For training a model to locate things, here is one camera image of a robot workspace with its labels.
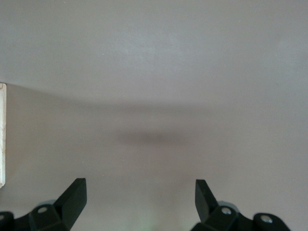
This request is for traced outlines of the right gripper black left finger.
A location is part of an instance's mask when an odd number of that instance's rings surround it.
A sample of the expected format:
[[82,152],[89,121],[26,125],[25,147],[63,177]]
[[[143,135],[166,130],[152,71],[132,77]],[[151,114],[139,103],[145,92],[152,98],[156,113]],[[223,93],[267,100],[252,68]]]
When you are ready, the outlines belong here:
[[14,221],[15,231],[69,231],[87,203],[85,178],[77,178],[52,204],[41,204]]

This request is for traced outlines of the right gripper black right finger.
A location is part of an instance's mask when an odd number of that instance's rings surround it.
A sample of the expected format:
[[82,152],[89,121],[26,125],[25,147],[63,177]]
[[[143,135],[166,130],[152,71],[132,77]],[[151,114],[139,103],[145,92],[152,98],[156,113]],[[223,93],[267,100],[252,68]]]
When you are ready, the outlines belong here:
[[205,180],[195,182],[195,207],[200,218],[193,231],[252,231],[253,221],[228,202],[217,201]]

